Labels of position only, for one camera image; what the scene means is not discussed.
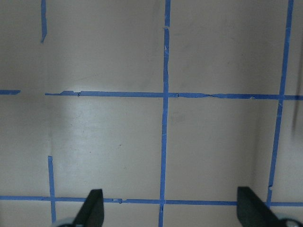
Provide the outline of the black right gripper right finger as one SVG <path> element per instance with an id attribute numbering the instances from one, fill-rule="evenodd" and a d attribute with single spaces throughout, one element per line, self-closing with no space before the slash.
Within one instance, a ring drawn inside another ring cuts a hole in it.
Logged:
<path id="1" fill-rule="evenodd" d="M 237 218 L 243 227 L 279 227 L 279 219 L 249 187 L 237 188 Z"/>

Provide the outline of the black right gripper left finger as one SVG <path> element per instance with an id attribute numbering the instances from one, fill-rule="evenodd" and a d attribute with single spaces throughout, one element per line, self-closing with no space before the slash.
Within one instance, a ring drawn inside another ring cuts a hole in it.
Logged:
<path id="1" fill-rule="evenodd" d="M 72 222 L 73 227 L 102 227 L 104 223 L 104 200 L 102 189 L 89 192 L 80 211 Z"/>

